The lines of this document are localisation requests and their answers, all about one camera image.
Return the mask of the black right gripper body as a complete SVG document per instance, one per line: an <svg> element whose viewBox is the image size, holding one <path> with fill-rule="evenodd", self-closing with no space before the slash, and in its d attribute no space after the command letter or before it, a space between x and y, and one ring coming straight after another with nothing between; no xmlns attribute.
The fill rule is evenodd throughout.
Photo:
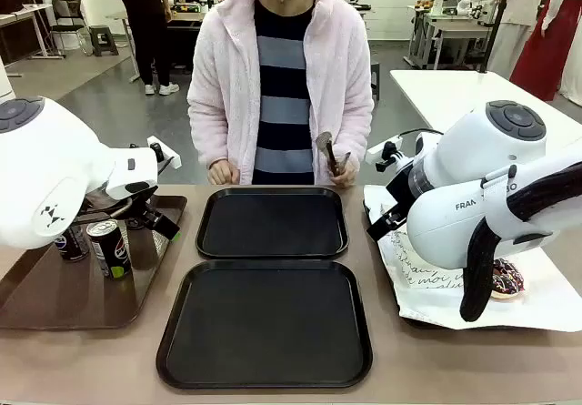
<svg viewBox="0 0 582 405"><path fill-rule="evenodd" d="M412 192L408 185L410 171L411 167L401 168L386 186L386 190L396 201L397 214L407 214L412 206Z"/></svg>

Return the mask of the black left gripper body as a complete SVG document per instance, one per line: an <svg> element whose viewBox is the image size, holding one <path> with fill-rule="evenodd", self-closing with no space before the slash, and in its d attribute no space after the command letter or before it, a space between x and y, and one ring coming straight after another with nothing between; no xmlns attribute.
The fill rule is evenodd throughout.
<svg viewBox="0 0 582 405"><path fill-rule="evenodd" d="M159 211L150 203L150 199L154 196L155 189L145 189L133 194L131 199L131 206L129 208L129 217L131 218L156 218Z"/></svg>

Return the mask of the person's left hand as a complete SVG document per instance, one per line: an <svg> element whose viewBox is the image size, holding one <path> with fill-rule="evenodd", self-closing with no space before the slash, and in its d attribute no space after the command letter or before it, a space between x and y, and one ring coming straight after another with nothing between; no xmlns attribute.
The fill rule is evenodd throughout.
<svg viewBox="0 0 582 405"><path fill-rule="evenodd" d="M341 188L351 187L356 183L357 166L349 158L344 164L329 167L329 179L336 186Z"/></svg>

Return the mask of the person's right hand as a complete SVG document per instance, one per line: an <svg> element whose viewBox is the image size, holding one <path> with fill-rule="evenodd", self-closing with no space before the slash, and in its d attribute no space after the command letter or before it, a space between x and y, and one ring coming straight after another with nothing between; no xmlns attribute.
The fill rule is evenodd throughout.
<svg viewBox="0 0 582 405"><path fill-rule="evenodd" d="M240 181L239 169L227 159L219 159L212 163L207 172L208 180L212 185L238 185Z"/></svg>

